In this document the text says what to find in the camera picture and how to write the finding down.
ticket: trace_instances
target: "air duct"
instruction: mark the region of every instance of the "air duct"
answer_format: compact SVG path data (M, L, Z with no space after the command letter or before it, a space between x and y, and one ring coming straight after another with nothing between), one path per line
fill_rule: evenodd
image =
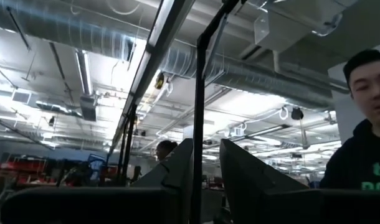
M71 4L54 0L0 0L0 27L4 29L14 30L6 14L7 7L15 13L26 34L119 59L128 59L129 45L133 46L131 37L138 30L134 25L85 9L75 9L80 14L73 14ZM138 37L145 38L148 33L140 31ZM196 67L196 48L175 41L159 69L194 78ZM226 75L214 81L219 85L251 93L273 93L308 108L326 108L332 104L329 90L219 55L207 69L207 78L221 69Z
M13 102L22 103L32 108L39 108L45 111L52 111L52 112L64 114L67 116L82 118L81 113L77 111L76 107L66 105L63 101L60 101L60 100L42 98L36 94L28 94L28 93L20 92L17 90L14 91L13 93L10 91L0 90L0 98L1 98L0 101L3 101L4 99L6 99L6 102L8 102L9 100L12 100Z
M33 140L50 147L69 147L72 149L105 149L102 141L93 141L86 139L74 139L74 138L62 138L57 135L52 139L45 139L40 135L34 134L34 132L23 132L25 135L31 137ZM12 131L0 131L0 140L17 141L17 142L33 142L29 138L21 136L20 134Z

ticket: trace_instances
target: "black pole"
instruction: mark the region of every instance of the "black pole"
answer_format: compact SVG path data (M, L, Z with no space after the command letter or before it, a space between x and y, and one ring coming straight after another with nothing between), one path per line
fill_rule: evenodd
M123 135L122 135L122 144L121 144L121 150L120 150L120 157L118 158L118 167L116 168L116 177L115 177L115 183L116 184L120 183L120 178L121 178L123 150L125 148L126 127L127 127L127 124L125 124L123 126Z
M194 108L194 173L191 197L190 224L201 224L201 187L202 187L202 142L204 140L204 98L205 98L205 76L206 51L211 37L221 24L225 15L235 8L240 0L226 0L197 40L197 75L196 75L196 99Z
M55 183L56 187L60 187L61 182L63 181L63 178L64 178L64 174L65 174L65 159L62 160L60 166L61 167L60 167L59 176L58 176L57 181Z
M137 105L133 105L130 117L129 117L129 129L128 129L128 140L126 144L126 149L125 149L125 158L123 160L123 167L122 167L122 179L123 182L126 183L126 173L128 172L128 164L129 164L129 157L130 157L130 149L132 147L131 142L132 142L132 134L133 134L133 127L135 125L136 121L136 109Z
M204 97L205 76L203 74L206 61L205 45L197 45L197 75L196 75L196 99L194 107L194 172L191 197L190 224L201 223L201 187L202 187L202 141L204 139Z

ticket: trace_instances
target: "ceiling beam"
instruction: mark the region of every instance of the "ceiling beam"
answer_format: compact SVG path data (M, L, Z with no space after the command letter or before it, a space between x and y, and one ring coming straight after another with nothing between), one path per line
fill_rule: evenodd
M137 105L146 93L163 56L174 40L182 23L189 14L194 0L161 1L157 17L146 43L146 50L140 60L139 67L133 80L129 97L125 103L120 122L116 129L110 154L122 137L122 132L129 112L133 105Z

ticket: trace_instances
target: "ceiling vent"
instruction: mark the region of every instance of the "ceiling vent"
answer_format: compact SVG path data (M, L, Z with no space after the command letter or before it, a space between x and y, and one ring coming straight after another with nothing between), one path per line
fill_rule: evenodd
M29 99L31 98L31 94L30 93L23 93L23 92L19 92L19 91L14 91L11 98L12 98L12 101L28 104Z

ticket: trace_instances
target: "person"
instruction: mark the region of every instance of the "person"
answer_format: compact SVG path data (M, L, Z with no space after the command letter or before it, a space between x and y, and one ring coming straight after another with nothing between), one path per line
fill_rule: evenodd
M163 159L165 159L165 157L169 155L169 153L171 153L172 150L176 148L176 146L178 146L177 142L173 142L169 140L161 141L157 145L157 148L156 148L156 154L157 154L158 160L162 161Z
M343 71L351 97L367 119L328 161L320 187L380 191L380 52L356 54Z

